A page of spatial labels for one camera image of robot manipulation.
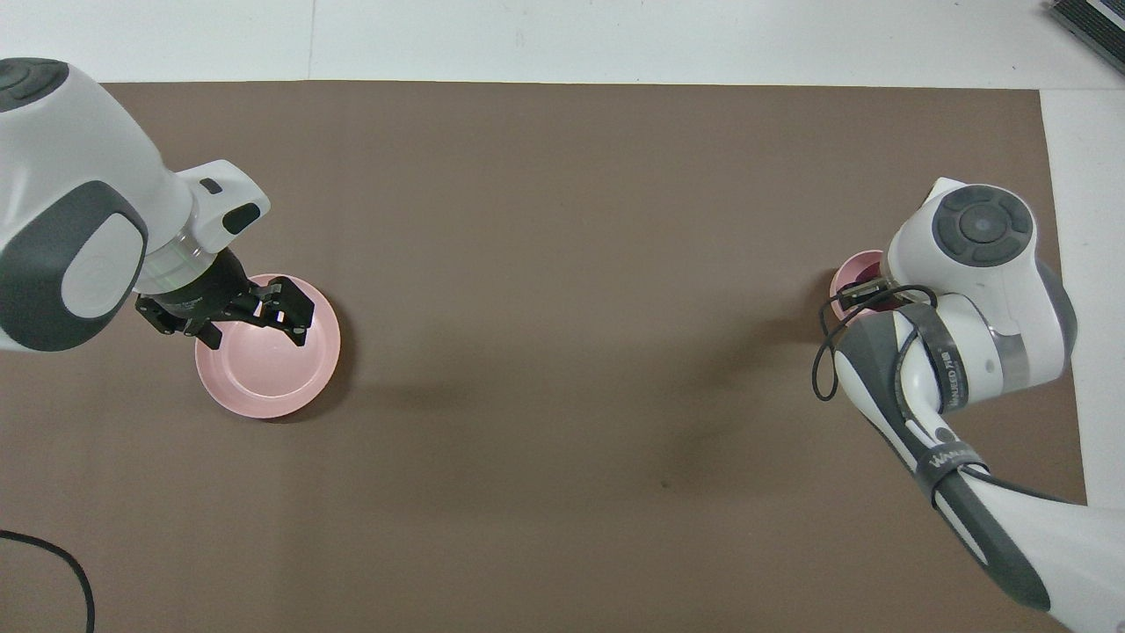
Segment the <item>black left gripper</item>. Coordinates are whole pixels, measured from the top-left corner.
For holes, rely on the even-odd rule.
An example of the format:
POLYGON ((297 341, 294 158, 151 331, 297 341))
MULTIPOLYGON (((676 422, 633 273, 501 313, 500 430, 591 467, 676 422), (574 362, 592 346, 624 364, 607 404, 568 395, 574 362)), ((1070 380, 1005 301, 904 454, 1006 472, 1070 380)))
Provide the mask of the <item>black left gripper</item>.
POLYGON ((281 331, 296 347, 304 347, 315 315, 315 304, 294 278, 250 281, 230 248, 220 250, 192 283, 166 293, 141 293, 135 309, 163 335, 183 332, 210 350, 220 350, 222 331, 216 322, 246 322, 249 317, 258 328, 281 331))

